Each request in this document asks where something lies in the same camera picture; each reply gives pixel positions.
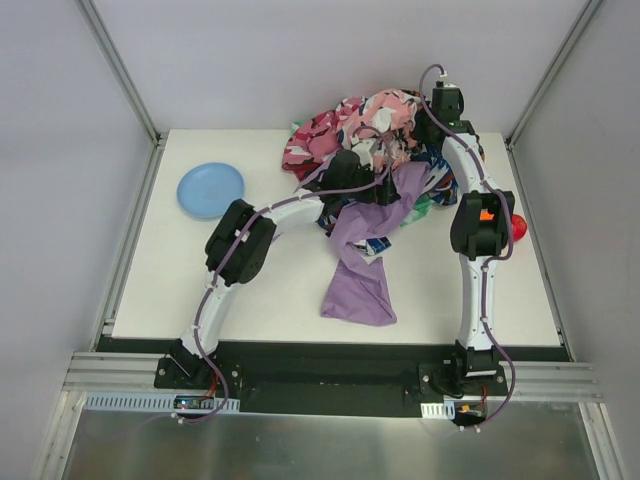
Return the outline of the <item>lilac purple cloth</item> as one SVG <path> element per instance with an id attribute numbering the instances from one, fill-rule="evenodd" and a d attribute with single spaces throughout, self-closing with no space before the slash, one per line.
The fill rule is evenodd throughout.
<path id="1" fill-rule="evenodd" d="M 325 203 L 323 214 L 341 211 L 329 237 L 338 263 L 321 303 L 321 316 L 350 323 L 384 327 L 397 322 L 381 257 L 367 259 L 354 247 L 359 240 L 385 237 L 395 230 L 404 207 L 402 198 L 391 205 L 364 204 L 357 201 L 361 186 L 357 166 L 338 166 L 332 162 L 322 178 L 311 183 Z"/>

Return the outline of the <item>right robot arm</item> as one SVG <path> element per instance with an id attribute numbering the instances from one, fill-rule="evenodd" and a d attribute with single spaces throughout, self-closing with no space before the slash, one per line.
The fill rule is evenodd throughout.
<path id="1" fill-rule="evenodd" d="M 438 81 L 423 108 L 429 141 L 440 148 L 458 185 L 450 244 L 459 255 L 463 288 L 453 354 L 430 375 L 429 385 L 443 395 L 461 398 L 503 374 L 494 333 L 494 282 L 498 263 L 513 253 L 515 198 L 486 173 L 475 131 L 462 119 L 459 87 Z"/>

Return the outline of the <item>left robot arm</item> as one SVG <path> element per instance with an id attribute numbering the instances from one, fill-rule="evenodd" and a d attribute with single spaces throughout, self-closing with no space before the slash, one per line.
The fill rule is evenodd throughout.
<path id="1" fill-rule="evenodd" d="M 379 165 L 362 163 L 357 153 L 339 151 L 316 168 L 290 197 L 260 209 L 233 201 L 205 245 L 208 281 L 193 322 L 172 342 L 157 364 L 159 389 L 215 389 L 225 385 L 213 356 L 222 326 L 240 287 L 264 266 L 274 239 L 336 212 L 345 200 L 387 206 L 399 199 L 384 155 Z"/>

